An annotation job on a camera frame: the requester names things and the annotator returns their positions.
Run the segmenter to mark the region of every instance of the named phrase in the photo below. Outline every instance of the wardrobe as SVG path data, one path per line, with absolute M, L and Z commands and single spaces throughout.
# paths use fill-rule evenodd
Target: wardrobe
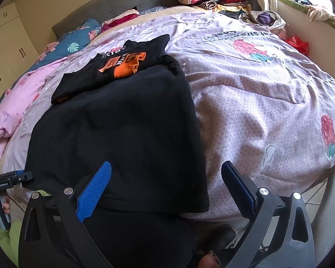
M 37 57 L 15 3 L 0 8 L 0 97 Z

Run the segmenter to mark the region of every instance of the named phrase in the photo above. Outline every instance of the gray quilted headboard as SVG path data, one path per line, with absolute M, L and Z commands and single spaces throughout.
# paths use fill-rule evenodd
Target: gray quilted headboard
M 87 18 L 93 18 L 99 23 L 112 19 L 126 10 L 137 7 L 138 11 L 150 9 L 154 6 L 177 6 L 177 0 L 92 0 L 52 27 L 56 38 L 76 29 Z

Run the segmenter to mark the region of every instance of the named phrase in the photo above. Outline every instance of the blue gripper pad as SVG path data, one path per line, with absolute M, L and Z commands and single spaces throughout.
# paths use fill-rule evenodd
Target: blue gripper pad
M 76 215 L 81 223 L 85 218 L 89 218 L 92 215 L 111 175 L 112 166 L 109 162 L 105 161 L 84 191 L 79 195 Z

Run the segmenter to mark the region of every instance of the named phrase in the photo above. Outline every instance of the black handheld device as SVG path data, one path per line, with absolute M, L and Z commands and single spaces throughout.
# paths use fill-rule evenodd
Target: black handheld device
M 0 175 L 0 227 L 2 230 L 9 230 L 11 225 L 10 215 L 4 213 L 2 205 L 5 202 L 6 190 L 12 188 L 21 182 L 31 180 L 33 178 L 31 172 L 17 170 Z

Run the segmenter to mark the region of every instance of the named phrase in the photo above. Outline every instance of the red plastic bag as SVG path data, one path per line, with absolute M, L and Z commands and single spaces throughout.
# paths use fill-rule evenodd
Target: red plastic bag
M 300 40 L 300 38 L 296 35 L 293 37 L 290 37 L 285 41 L 290 46 L 293 46 L 296 50 L 298 50 L 301 54 L 304 54 L 305 56 L 309 55 L 309 43 Z

